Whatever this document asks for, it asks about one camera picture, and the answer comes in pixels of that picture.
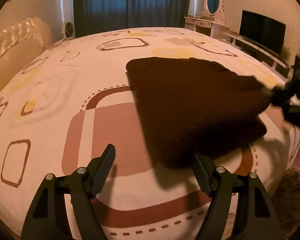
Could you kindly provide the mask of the brown argyle knit sweater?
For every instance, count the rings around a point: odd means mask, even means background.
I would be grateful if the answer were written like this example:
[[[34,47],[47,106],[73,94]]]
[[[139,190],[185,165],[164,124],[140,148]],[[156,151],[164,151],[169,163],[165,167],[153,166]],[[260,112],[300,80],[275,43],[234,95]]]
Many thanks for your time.
[[[195,154],[218,158],[266,134],[259,115],[270,97],[253,76],[195,58],[134,59],[126,71],[147,148],[166,168],[186,168]]]

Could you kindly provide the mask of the white tv stand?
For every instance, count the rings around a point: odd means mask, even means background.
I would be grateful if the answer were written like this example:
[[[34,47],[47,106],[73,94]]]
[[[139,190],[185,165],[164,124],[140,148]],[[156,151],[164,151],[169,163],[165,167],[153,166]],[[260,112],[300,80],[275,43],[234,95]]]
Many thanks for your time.
[[[260,61],[275,74],[281,77],[281,79],[287,80],[292,77],[293,68],[279,60],[274,54],[266,51],[258,45],[253,44],[250,41],[245,40],[239,35],[234,35],[228,31],[225,31],[223,35],[225,40],[227,40],[230,45],[245,52],[257,61]]]

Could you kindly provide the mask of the black flat screen television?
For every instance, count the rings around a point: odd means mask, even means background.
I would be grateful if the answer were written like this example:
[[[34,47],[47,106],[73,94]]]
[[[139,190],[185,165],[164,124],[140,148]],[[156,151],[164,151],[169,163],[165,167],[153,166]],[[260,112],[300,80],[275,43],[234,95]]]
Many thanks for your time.
[[[239,35],[261,45],[277,55],[281,54],[286,34],[286,25],[273,18],[242,11]]]

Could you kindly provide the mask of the patterned white bed sheet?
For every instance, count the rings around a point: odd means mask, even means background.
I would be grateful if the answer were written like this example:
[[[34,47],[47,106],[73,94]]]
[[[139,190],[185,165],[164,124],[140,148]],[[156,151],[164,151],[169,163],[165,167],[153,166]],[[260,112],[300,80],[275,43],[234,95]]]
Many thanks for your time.
[[[215,61],[267,87],[282,84],[231,45],[181,28],[111,31],[43,52],[0,92],[0,219],[17,236],[46,174],[69,175],[113,144],[113,168],[93,200],[106,236],[195,238],[210,201],[191,170],[167,169],[146,149],[126,74],[144,57]]]

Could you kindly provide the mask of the white vanity dressing table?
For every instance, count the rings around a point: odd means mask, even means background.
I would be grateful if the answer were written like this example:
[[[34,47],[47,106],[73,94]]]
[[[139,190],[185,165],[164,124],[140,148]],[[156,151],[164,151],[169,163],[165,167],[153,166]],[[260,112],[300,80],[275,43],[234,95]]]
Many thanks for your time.
[[[196,31],[215,39],[224,38],[224,33],[229,30],[225,21],[210,16],[185,16],[184,23],[186,29]]]

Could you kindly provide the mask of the oval vanity mirror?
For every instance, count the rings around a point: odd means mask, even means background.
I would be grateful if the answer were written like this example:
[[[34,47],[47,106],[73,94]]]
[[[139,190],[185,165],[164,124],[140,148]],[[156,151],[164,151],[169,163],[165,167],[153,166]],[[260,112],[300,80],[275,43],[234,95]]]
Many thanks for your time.
[[[223,0],[204,0],[204,7],[200,17],[206,20],[225,21]]]

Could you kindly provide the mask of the cream tufted leather headboard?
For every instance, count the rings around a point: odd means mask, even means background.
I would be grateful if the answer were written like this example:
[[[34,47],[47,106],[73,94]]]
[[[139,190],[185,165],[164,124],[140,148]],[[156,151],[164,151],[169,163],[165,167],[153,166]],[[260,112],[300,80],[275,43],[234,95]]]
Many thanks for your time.
[[[52,46],[49,25],[34,17],[0,31],[0,91],[32,60]]]

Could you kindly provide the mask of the small round desk fan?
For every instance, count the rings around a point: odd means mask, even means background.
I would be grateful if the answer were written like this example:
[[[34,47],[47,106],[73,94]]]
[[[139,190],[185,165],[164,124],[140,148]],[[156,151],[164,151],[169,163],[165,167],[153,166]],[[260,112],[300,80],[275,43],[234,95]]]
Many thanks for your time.
[[[71,22],[63,23],[63,38],[72,38],[74,33],[74,26]]]

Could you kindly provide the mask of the dark blue window curtain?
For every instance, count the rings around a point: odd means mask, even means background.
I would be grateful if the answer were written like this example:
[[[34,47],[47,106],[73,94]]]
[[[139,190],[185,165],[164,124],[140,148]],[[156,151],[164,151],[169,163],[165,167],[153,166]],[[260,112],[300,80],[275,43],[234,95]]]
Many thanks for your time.
[[[73,0],[76,37],[139,27],[184,26],[190,0]]]

